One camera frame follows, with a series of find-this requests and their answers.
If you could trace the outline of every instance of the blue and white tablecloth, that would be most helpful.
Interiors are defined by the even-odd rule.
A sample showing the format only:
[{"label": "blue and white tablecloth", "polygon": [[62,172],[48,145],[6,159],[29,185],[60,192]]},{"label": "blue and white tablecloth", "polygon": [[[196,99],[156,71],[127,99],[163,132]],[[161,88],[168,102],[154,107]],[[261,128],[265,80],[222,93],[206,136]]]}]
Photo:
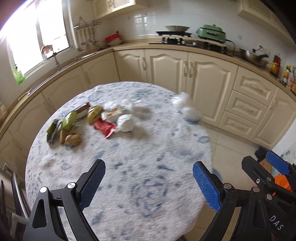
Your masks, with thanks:
[{"label": "blue and white tablecloth", "polygon": [[[202,160],[212,169],[210,139],[202,126],[185,121],[173,109],[173,96],[156,85],[120,82],[99,85],[64,104],[31,147],[26,166],[30,205],[41,187],[63,188],[102,159],[106,174],[90,207],[83,211],[100,240],[175,241],[189,231],[204,204],[192,167]],[[134,108],[132,132],[113,133],[105,139],[82,120],[74,129],[82,134],[79,146],[46,143],[46,129],[54,119],[87,101],[104,105],[123,99],[141,100]],[[65,220],[64,210],[59,210]],[[69,224],[64,227],[69,240],[75,240]]]}]

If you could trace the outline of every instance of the blue gripper pad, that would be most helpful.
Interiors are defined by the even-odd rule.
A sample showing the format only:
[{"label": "blue gripper pad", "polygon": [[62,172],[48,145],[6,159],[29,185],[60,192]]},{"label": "blue gripper pad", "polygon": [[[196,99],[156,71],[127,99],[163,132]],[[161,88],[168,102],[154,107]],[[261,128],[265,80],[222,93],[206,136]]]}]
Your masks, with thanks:
[{"label": "blue gripper pad", "polygon": [[288,164],[280,158],[278,155],[276,155],[274,152],[269,151],[266,154],[266,160],[275,168],[277,169],[280,174],[282,175],[288,175],[290,173],[290,169]]},{"label": "blue gripper pad", "polygon": [[218,212],[221,208],[220,194],[199,162],[193,165],[193,176],[200,187],[208,205]]},{"label": "blue gripper pad", "polygon": [[105,175],[105,171],[106,171],[105,162],[101,161],[100,164],[92,172],[89,179],[86,181],[84,187],[80,192],[81,200],[80,200],[79,208],[81,211],[83,211],[84,208],[90,206],[91,201],[94,198],[94,195],[96,194],[96,191],[98,190],[98,187]]}]

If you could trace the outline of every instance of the red basket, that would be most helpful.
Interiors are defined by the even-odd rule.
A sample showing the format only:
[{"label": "red basket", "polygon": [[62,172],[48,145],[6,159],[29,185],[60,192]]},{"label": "red basket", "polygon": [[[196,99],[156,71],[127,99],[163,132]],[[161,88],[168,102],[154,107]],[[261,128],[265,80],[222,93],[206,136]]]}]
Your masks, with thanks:
[{"label": "red basket", "polygon": [[105,38],[105,43],[111,42],[112,40],[118,39],[118,38],[120,38],[120,35],[119,34],[113,34],[113,35]]}]

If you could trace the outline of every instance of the green appliance lid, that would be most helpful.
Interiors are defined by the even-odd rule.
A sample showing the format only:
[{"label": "green appliance lid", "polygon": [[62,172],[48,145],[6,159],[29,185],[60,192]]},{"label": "green appliance lid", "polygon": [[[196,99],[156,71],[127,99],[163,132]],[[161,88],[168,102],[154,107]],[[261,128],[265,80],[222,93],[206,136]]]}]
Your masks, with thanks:
[{"label": "green appliance lid", "polygon": [[203,25],[201,28],[209,29],[209,30],[213,30],[213,31],[217,31],[217,32],[224,33],[223,30],[222,30],[222,28],[217,27],[215,24],[213,24],[213,25],[205,24],[205,25]]}]

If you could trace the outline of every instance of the window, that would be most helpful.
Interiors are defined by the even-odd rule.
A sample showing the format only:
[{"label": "window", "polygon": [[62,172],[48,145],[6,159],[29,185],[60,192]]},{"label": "window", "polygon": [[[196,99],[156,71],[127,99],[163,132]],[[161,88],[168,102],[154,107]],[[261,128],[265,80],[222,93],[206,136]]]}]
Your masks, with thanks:
[{"label": "window", "polygon": [[43,61],[41,54],[44,45],[52,45],[54,52],[69,47],[62,0],[36,0],[14,20],[7,39],[13,62],[23,74]]}]

